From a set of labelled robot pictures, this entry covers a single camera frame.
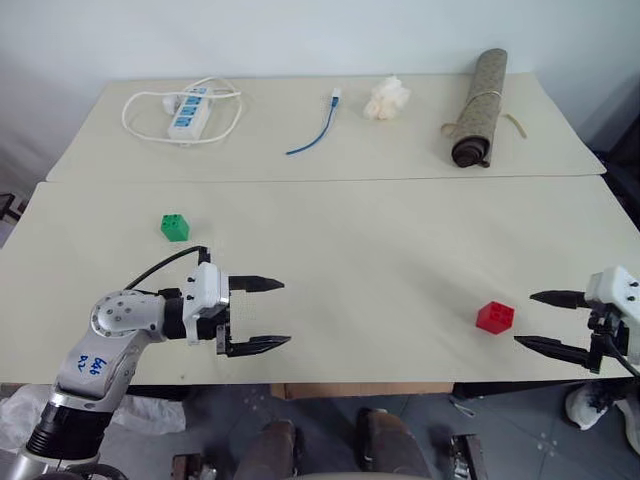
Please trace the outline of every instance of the red block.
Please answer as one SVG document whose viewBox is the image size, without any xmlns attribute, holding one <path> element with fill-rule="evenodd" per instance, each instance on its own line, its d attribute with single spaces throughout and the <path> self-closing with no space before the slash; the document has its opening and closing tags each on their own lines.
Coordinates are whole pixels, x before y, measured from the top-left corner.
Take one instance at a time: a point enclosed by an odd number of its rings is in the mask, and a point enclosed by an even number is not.
<svg viewBox="0 0 640 480">
<path fill-rule="evenodd" d="M 513 325 L 515 310 L 498 302 L 491 302 L 478 312 L 476 327 L 494 334 L 509 330 Z"/>
</svg>

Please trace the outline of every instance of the white wall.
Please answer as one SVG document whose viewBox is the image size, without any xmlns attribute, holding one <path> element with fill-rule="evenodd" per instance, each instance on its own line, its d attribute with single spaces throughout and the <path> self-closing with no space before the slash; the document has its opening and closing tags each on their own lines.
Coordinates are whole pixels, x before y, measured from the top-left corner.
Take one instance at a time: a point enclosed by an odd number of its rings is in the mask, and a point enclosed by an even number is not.
<svg viewBox="0 0 640 480">
<path fill-rule="evenodd" d="M 3 0 L 0 184 L 42 179 L 111 79 L 462 72 L 494 46 L 586 142 L 638 114 L 638 0 Z"/>
</svg>

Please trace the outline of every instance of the white cotton ball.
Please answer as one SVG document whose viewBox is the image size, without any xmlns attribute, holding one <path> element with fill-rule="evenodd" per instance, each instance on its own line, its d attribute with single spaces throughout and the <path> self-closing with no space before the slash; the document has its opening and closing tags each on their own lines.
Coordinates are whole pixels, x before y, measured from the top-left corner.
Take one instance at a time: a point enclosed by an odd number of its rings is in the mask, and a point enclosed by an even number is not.
<svg viewBox="0 0 640 480">
<path fill-rule="evenodd" d="M 364 107 L 364 116 L 369 120 L 394 118 L 406 105 L 411 90 L 402 86 L 395 76 L 385 78 L 371 90 L 371 100 Z"/>
</svg>

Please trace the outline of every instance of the shoe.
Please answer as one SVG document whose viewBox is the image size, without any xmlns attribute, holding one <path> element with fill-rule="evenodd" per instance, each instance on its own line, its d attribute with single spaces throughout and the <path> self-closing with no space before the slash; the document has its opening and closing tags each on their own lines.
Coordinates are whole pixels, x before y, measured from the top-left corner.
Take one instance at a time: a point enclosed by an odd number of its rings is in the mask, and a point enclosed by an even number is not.
<svg viewBox="0 0 640 480">
<path fill-rule="evenodd" d="M 567 395 L 564 409 L 569 420 L 580 430 L 589 430 L 612 404 L 611 395 L 600 382 L 589 382 Z"/>
<path fill-rule="evenodd" d="M 626 398 L 618 400 L 616 406 L 624 414 L 627 440 L 631 448 L 640 455 L 640 400 L 639 392 L 630 393 Z"/>
</svg>

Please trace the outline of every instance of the blue cable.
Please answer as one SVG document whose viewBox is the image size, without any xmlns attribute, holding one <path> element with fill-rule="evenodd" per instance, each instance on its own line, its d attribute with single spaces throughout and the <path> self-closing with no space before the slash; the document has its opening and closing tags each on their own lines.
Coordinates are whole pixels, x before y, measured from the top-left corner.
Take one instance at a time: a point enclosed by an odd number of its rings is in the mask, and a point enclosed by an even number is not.
<svg viewBox="0 0 640 480">
<path fill-rule="evenodd" d="M 316 139 L 309 143 L 308 145 L 305 145 L 304 147 L 300 147 L 300 148 L 296 148 L 295 150 L 290 150 L 288 152 L 286 152 L 287 155 L 294 155 L 296 153 L 300 153 L 303 152 L 305 150 L 307 150 L 308 148 L 313 147 L 316 143 L 318 143 L 322 137 L 324 137 L 324 134 L 327 133 L 327 130 L 329 130 L 329 126 L 331 125 L 331 119 L 333 118 L 333 114 L 336 110 L 336 107 L 338 106 L 338 101 L 340 100 L 340 97 L 332 97 L 331 98 L 331 109 L 329 110 L 329 115 L 327 116 L 327 124 L 324 126 L 324 128 L 322 129 L 322 131 L 320 132 L 320 135 L 318 135 L 316 137 Z"/>
</svg>

